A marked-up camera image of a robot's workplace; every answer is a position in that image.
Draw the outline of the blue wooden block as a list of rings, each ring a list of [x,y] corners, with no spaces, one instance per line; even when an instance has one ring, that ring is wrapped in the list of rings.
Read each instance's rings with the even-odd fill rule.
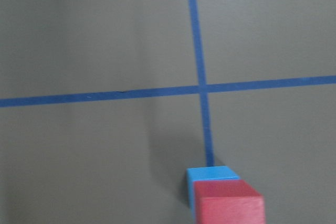
[[[186,170],[188,203],[196,220],[194,183],[204,180],[237,180],[240,177],[228,166],[194,167]]]

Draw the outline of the red wooden block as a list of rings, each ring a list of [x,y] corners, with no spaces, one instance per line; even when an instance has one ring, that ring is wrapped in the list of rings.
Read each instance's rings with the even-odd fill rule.
[[[266,223],[264,197],[241,179],[194,183],[196,223]]]

